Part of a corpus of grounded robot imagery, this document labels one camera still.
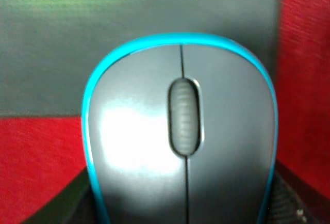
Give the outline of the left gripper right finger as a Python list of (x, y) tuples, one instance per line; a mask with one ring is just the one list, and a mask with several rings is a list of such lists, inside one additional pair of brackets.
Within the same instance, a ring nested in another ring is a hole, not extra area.
[(277, 161), (268, 223), (329, 223), (329, 199)]

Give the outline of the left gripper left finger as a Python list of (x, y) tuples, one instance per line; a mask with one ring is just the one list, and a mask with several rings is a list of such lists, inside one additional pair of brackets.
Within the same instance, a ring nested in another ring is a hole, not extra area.
[(110, 223), (96, 204), (87, 169), (83, 169), (59, 194), (28, 217), (25, 223)]

